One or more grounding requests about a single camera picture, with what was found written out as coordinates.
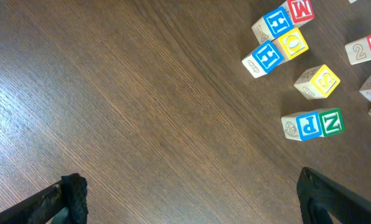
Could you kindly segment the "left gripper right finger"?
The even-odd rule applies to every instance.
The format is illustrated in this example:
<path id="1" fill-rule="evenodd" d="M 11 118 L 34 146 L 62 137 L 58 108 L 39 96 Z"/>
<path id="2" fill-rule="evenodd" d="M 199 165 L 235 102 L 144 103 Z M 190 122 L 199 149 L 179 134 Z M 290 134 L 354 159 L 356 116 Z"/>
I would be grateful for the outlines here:
<path id="1" fill-rule="evenodd" d="M 310 167 L 303 167 L 296 186 L 304 224 L 371 223 L 371 202 Z"/>

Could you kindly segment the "yellow S block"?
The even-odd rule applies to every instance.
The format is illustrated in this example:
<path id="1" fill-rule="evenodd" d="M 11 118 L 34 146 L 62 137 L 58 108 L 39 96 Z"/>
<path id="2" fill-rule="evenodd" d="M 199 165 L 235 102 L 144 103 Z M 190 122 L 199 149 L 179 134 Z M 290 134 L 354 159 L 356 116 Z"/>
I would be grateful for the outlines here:
<path id="1" fill-rule="evenodd" d="M 327 98 L 340 84 L 340 79 L 325 64 L 307 69 L 294 87 L 308 100 Z"/>

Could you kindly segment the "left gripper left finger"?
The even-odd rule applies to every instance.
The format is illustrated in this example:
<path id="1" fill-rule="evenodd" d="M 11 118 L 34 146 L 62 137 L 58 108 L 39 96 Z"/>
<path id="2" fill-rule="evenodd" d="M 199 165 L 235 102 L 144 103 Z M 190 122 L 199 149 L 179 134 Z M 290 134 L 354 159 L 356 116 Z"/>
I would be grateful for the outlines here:
<path id="1" fill-rule="evenodd" d="M 0 224 L 86 224 L 87 216 L 87 180 L 74 173 L 0 212 Z"/>

